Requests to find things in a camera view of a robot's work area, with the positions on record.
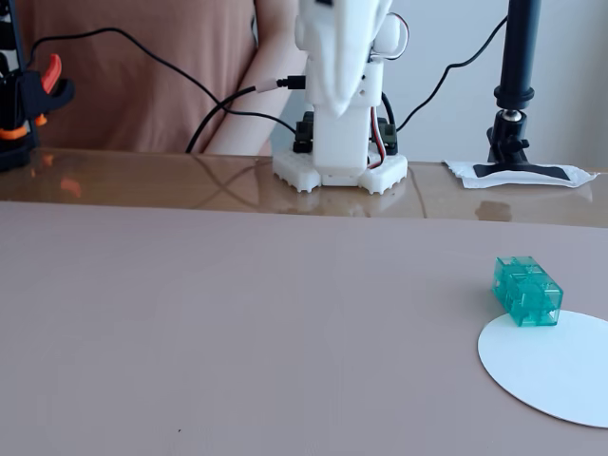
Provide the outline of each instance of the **white wall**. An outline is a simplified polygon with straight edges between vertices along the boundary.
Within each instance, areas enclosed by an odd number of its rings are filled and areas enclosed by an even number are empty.
[[[448,64],[472,56],[506,16],[508,0],[395,0],[409,22],[408,52],[387,63],[385,91],[403,121],[430,94]],[[533,162],[608,166],[607,0],[544,0],[527,110]],[[504,31],[473,65],[453,70],[437,98],[400,134],[414,161],[483,161],[485,131],[498,108]],[[294,124],[304,102],[294,95],[283,118]],[[278,129],[275,147],[293,139]]]

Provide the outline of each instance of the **translucent block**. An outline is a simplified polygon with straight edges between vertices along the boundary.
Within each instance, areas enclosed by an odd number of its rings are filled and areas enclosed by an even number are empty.
[[[518,326],[555,326],[563,290],[531,256],[497,258],[492,292]]]

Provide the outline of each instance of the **white paper circle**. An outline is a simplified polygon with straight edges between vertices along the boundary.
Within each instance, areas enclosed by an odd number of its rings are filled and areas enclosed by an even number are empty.
[[[608,428],[608,322],[562,311],[558,326],[487,325],[479,356],[496,382],[528,406],[579,425]]]

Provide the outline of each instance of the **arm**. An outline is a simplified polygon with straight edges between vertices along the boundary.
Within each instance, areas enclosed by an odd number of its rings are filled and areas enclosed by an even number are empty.
[[[270,78],[302,74],[306,54],[295,46],[297,0],[256,0],[256,15],[259,46],[241,88]],[[231,107],[237,111],[263,112],[278,117],[290,93],[286,89],[251,93],[236,100]],[[227,115],[205,153],[257,155],[275,125],[265,119]]]

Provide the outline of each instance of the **white robot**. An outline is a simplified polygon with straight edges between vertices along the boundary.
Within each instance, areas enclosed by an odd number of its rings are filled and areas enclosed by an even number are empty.
[[[295,41],[309,54],[306,98],[314,106],[313,152],[287,150],[274,160],[275,173],[298,192],[339,185],[383,194],[408,174],[404,156],[387,156],[376,115],[384,62],[400,57],[409,40],[405,21],[389,13],[391,4],[300,0]]]

